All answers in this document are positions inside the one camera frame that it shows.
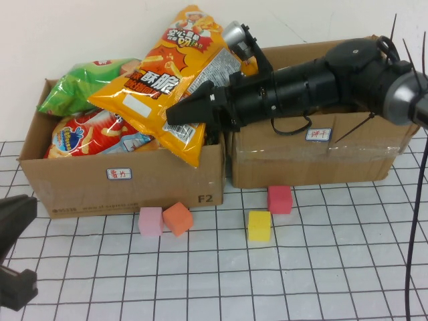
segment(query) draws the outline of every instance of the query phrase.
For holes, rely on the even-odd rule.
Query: cardboard box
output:
[[[43,102],[55,80],[47,80]],[[224,139],[204,146],[195,169],[166,149],[43,159],[60,118],[36,112],[19,163],[51,218],[132,213],[140,207],[220,205],[225,184]],[[111,170],[124,171],[115,179]]]
[[[272,47],[263,52],[274,69],[322,57],[339,41]],[[344,110],[337,106],[333,110]],[[254,189],[270,185],[317,185],[378,181],[388,175],[397,155],[418,131],[416,125],[395,126],[381,117],[369,120],[352,134],[342,135],[367,118],[368,112],[315,114],[308,131],[295,136],[277,135],[270,121],[258,122],[229,135],[233,186]],[[280,118],[279,130],[290,131],[305,125],[302,117]]]

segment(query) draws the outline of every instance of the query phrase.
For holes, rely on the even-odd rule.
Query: green snack bag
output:
[[[45,102],[37,107],[40,112],[69,116],[93,109],[87,99],[109,84],[114,78],[138,67],[140,60],[118,59],[75,65],[52,88]]]

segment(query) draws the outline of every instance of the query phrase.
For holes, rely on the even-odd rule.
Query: yellow cube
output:
[[[268,242],[270,240],[270,212],[250,211],[248,241]]]

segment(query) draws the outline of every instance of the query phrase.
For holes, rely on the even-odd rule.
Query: orange cube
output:
[[[193,226],[192,213],[180,202],[163,212],[163,221],[175,236],[180,236]]]

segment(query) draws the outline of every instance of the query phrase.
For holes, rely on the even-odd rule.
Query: foam cube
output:
[[[163,220],[175,236],[180,236],[193,226],[192,213],[181,203],[164,211]]]
[[[267,189],[267,209],[270,213],[290,214],[293,206],[290,186],[269,186]]]
[[[163,232],[162,207],[141,207],[138,227],[143,236],[161,236]]]
[[[250,211],[248,241],[268,242],[270,240],[270,212]]]

